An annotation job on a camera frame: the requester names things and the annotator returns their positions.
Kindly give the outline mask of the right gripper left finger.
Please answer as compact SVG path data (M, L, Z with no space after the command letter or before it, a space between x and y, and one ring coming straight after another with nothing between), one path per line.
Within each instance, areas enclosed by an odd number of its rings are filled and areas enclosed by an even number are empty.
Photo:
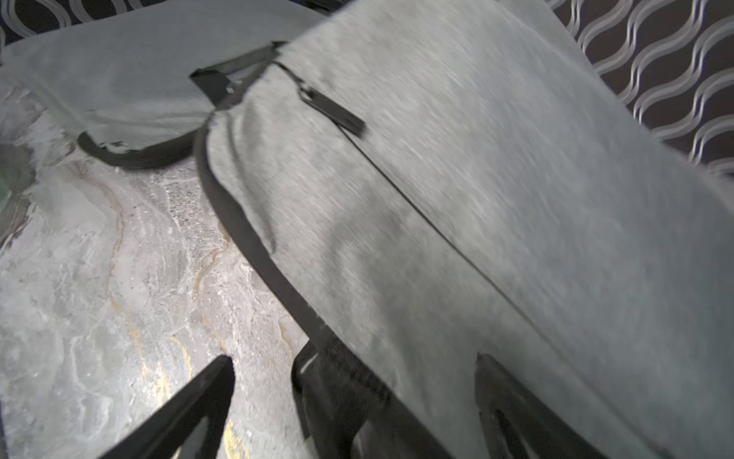
M235 386L233 361L216 357L105 458L215 458Z

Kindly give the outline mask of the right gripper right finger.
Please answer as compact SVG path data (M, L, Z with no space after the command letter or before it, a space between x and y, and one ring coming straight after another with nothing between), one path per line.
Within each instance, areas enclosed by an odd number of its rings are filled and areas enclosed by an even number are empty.
M490 355L476 360L475 399L491 458L602 458Z

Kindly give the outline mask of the grey zippered laptop bag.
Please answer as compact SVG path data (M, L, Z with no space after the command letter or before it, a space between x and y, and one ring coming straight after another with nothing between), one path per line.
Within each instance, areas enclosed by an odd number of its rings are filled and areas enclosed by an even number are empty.
M210 116L208 199L456 458L493 357L610 458L733 454L733 182L542 1L356 1Z

